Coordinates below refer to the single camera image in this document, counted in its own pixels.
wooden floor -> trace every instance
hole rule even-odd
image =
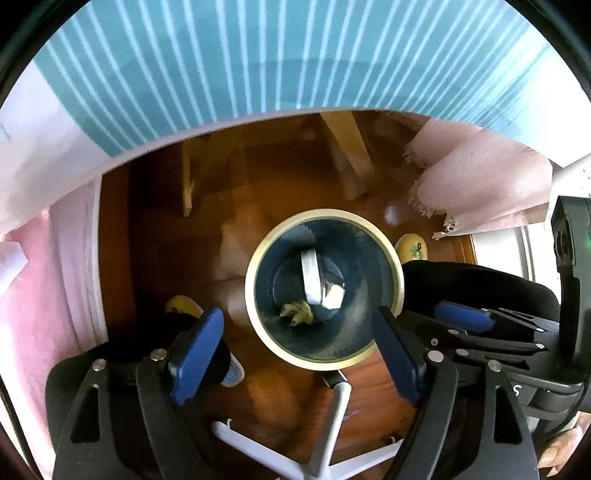
[[[392,243],[404,233],[419,233],[430,260],[456,259],[451,239],[431,240],[442,218],[421,217],[408,205],[408,189],[420,170],[404,161],[402,148],[414,133],[374,112],[360,113],[357,120],[376,172],[377,189],[369,196],[358,196],[355,174],[331,146],[319,115],[237,127],[238,147],[208,179],[188,218],[181,202],[180,145],[131,166],[129,244],[139,320],[159,315],[175,294],[221,307],[224,338],[246,379],[235,388],[213,390],[208,413],[231,418],[236,431],[300,461],[309,457],[331,392],[312,372],[274,356],[251,327],[244,276],[261,239],[295,213],[332,207],[367,218]],[[389,435],[404,433],[414,415],[379,353],[344,373],[353,391],[333,461],[384,445]],[[217,440],[215,448],[228,478],[277,477]],[[388,464],[356,478],[381,478]]]

screw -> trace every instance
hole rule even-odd
[[[497,360],[490,360],[488,362],[488,368],[490,368],[493,372],[500,372],[501,364]]]
[[[152,350],[150,358],[155,362],[160,362],[161,360],[164,360],[167,355],[168,352],[164,348],[157,348],[156,350]]]
[[[105,360],[104,358],[99,358],[98,360],[95,360],[94,362],[92,362],[92,369],[95,372],[100,372],[106,366],[107,366],[107,360]]]
[[[443,354],[439,351],[439,350],[431,350],[428,354],[427,357],[429,358],[429,360],[431,362],[435,362],[435,363],[439,363],[439,362],[443,362]]]

person's hand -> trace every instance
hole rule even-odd
[[[581,412],[574,427],[558,435],[546,447],[538,467],[553,467],[548,476],[556,475],[579,445],[590,423],[591,414]]]

white paper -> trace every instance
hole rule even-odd
[[[27,257],[18,242],[0,242],[0,297],[25,268]]]
[[[322,298],[322,306],[327,310],[336,310],[343,304],[345,289],[336,283],[327,282]]]

wooden chair leg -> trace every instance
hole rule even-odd
[[[353,167],[361,194],[375,191],[374,165],[352,111],[323,112],[320,114],[340,149]]]
[[[207,183],[217,177],[232,151],[238,145],[237,128],[214,132],[207,141],[199,137],[183,142],[183,216],[199,206],[207,190]]]

